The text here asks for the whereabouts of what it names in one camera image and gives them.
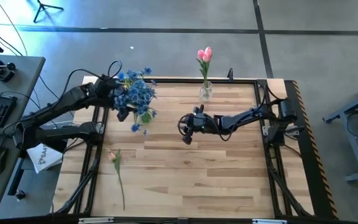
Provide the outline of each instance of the gray floor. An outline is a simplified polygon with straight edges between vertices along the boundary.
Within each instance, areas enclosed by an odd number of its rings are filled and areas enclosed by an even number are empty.
[[[69,0],[47,1],[61,5],[59,12],[41,13],[32,23],[33,0],[0,0],[15,24],[59,27],[257,29],[252,0]],[[268,30],[358,30],[358,0],[260,0],[264,28]],[[0,10],[0,35],[24,51]],[[44,56],[42,76],[58,95],[70,71],[87,68],[106,73],[112,60],[124,68],[150,66],[155,75],[199,76],[195,52],[207,45],[214,50],[211,76],[266,77],[258,34],[163,34],[116,32],[21,32],[29,55]],[[324,124],[321,118],[357,97],[358,35],[266,35],[275,78],[297,80],[316,137],[334,201],[342,220],[358,221],[358,182],[344,176],[358,172],[342,124]],[[78,74],[70,86],[79,84]],[[53,96],[38,83],[42,104]],[[35,110],[28,106],[26,113]],[[66,115],[59,121],[70,119]],[[4,197],[0,218],[49,212],[56,171],[24,174],[20,189],[25,200]],[[42,198],[37,192],[46,193]]]

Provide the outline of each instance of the gray desk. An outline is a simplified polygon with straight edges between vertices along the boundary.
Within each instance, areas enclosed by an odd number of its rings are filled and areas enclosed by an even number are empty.
[[[7,83],[0,81],[0,93],[3,91],[14,91],[30,96],[45,63],[45,58],[0,55],[0,59],[4,63],[15,63],[17,69],[11,81]],[[13,93],[9,93],[9,95],[16,96],[17,103],[6,124],[17,121],[23,115],[24,109],[29,101],[26,97],[20,95]],[[4,139],[4,136],[1,135],[1,131],[2,129],[0,128],[0,145]],[[7,155],[6,168],[4,172],[0,174],[0,202],[20,153],[20,151],[14,147],[12,139],[8,139],[4,146],[9,148],[9,152]]]

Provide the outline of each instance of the paper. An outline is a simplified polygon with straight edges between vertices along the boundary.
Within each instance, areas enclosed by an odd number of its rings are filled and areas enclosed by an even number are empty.
[[[27,153],[37,174],[62,162],[63,154],[44,144],[28,149]]]

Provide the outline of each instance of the glass vase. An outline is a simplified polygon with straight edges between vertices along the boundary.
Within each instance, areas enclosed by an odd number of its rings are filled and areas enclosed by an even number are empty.
[[[200,101],[207,102],[212,98],[212,83],[210,81],[203,82],[200,88],[200,94],[198,95]]]

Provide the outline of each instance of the wooden tabletop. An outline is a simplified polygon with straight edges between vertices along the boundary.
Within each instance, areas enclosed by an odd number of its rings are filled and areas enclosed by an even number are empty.
[[[84,77],[83,82],[94,82]],[[282,79],[268,80],[278,97],[286,97]],[[191,145],[181,141],[178,119],[200,106],[200,84],[159,83],[151,107],[157,117],[132,133],[133,117],[120,123],[109,113],[91,215],[112,217],[273,218],[272,199],[259,122],[240,127],[228,142],[217,135],[194,134]],[[214,84],[213,99],[204,104],[210,115],[235,115],[256,106],[253,85]],[[75,113],[75,123],[91,121],[93,107]],[[298,143],[286,139],[298,150]],[[121,177],[126,209],[109,150],[121,149]],[[53,203],[60,208],[80,179],[85,146],[64,156]],[[281,148],[288,188],[306,211],[313,213],[301,158]],[[278,189],[280,208],[284,211]]]

